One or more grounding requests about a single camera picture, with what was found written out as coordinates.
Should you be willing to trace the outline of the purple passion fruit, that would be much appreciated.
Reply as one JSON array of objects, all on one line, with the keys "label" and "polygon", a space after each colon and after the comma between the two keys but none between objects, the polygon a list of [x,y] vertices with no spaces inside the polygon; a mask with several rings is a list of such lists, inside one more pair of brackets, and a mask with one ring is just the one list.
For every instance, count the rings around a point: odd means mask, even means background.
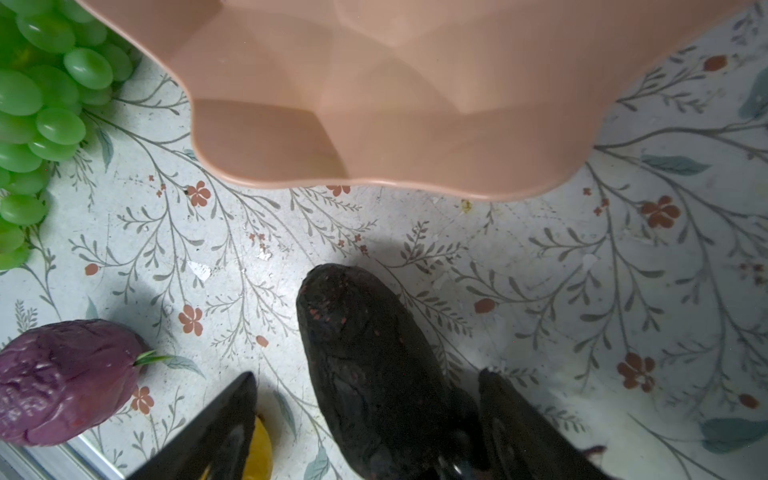
[{"label": "purple passion fruit", "polygon": [[143,367],[168,359],[130,328],[108,320],[28,330],[1,350],[1,440],[65,443],[120,410]]}]

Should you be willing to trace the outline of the dark avocado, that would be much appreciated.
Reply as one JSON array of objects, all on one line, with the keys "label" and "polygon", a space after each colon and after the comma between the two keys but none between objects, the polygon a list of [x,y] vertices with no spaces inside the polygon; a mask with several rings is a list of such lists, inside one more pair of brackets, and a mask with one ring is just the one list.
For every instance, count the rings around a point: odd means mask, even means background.
[{"label": "dark avocado", "polygon": [[369,271],[314,267],[296,299],[328,429],[364,479],[461,479],[490,467],[474,399],[443,374],[412,314]]}]

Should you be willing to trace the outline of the pink scalloped fruit bowl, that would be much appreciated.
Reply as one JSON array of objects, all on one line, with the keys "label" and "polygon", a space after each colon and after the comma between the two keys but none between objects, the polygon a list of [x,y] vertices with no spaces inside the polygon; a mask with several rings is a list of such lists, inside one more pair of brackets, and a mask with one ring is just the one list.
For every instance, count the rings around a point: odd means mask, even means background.
[{"label": "pink scalloped fruit bowl", "polygon": [[99,1],[166,69],[218,178],[475,200],[549,191],[612,103],[743,1]]}]

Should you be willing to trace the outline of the green grape bunch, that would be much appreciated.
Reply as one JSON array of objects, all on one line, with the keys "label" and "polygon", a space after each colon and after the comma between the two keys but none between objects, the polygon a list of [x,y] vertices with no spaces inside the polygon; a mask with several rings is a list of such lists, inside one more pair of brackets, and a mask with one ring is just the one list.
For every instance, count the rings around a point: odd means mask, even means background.
[{"label": "green grape bunch", "polygon": [[76,1],[1,4],[1,268],[24,265],[49,212],[48,184],[88,134],[83,110],[108,105],[135,48]]}]

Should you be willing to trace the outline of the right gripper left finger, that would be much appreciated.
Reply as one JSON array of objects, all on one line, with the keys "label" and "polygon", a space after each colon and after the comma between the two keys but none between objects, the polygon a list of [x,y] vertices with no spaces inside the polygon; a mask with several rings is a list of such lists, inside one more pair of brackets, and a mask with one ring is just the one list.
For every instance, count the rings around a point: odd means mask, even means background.
[{"label": "right gripper left finger", "polygon": [[255,376],[244,372],[129,479],[242,478],[255,431],[256,406]]}]

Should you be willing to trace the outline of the yellow lemon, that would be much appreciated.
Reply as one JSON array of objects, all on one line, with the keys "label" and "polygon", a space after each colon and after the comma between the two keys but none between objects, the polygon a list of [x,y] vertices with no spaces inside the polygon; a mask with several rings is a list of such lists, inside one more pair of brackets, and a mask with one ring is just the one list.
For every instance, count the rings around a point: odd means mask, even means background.
[{"label": "yellow lemon", "polygon": [[257,415],[242,480],[270,480],[273,465],[272,442],[262,417]]}]

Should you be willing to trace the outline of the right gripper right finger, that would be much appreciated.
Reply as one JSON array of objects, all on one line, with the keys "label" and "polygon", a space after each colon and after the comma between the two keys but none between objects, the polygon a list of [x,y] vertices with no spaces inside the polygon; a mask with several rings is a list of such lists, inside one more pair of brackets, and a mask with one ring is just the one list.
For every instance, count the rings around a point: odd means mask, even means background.
[{"label": "right gripper right finger", "polygon": [[493,479],[610,478],[500,374],[482,370],[479,395],[480,421]]}]

